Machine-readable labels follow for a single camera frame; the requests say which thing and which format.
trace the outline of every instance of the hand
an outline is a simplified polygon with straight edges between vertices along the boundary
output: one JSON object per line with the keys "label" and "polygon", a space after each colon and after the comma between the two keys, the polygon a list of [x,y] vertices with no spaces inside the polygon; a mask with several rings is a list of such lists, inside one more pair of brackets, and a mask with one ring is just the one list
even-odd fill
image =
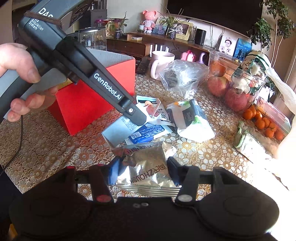
{"label": "hand", "polygon": [[[8,43],[0,45],[0,77],[8,70],[16,70],[19,76],[29,82],[37,83],[40,81],[40,75],[34,64],[32,56],[26,51],[26,46],[17,43]],[[57,87],[52,87],[42,94],[34,93],[26,100],[14,99],[8,113],[9,121],[18,121],[21,115],[25,115],[33,110],[40,110],[48,107],[49,102],[53,102],[54,95],[57,93]]]}

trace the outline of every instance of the gold picture frame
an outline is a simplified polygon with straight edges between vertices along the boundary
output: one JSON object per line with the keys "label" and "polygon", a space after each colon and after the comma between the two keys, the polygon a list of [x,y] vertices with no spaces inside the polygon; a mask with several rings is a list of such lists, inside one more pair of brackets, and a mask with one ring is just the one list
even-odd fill
{"label": "gold picture frame", "polygon": [[193,23],[184,22],[182,20],[180,20],[179,23],[180,23],[179,25],[181,26],[180,27],[179,25],[176,26],[176,39],[182,39],[182,40],[188,41],[191,30],[193,28]]}

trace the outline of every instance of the black patterned vase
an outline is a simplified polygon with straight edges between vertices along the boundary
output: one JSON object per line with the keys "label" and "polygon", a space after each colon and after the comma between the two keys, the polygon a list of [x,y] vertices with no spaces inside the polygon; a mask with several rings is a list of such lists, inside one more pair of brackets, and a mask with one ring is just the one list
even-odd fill
{"label": "black patterned vase", "polygon": [[115,30],[114,38],[119,39],[121,37],[121,30]]}
{"label": "black patterned vase", "polygon": [[167,37],[170,39],[175,39],[176,38],[176,29],[169,28],[168,33],[167,33]]}

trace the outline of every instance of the brown strap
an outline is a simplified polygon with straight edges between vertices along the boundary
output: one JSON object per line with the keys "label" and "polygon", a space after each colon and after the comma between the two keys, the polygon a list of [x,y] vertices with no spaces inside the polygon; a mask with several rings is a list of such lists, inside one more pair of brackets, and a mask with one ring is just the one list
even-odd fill
{"label": "brown strap", "polygon": [[43,16],[43,15],[41,15],[39,13],[35,13],[35,12],[32,12],[32,11],[26,11],[24,16],[29,17],[29,18],[39,19],[39,20],[44,21],[44,22],[52,23],[52,24],[57,25],[60,28],[62,28],[62,22],[61,22],[60,19],[57,19],[57,18],[50,18],[50,17]]}

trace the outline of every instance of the black speaker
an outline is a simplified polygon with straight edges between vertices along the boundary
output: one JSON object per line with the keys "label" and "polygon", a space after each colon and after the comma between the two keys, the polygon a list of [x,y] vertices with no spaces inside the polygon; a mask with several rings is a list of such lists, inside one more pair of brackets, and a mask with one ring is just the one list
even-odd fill
{"label": "black speaker", "polygon": [[205,42],[206,33],[207,33],[207,31],[205,31],[205,30],[197,29],[195,39],[194,39],[194,43],[199,44],[199,45],[203,45],[204,42]]}

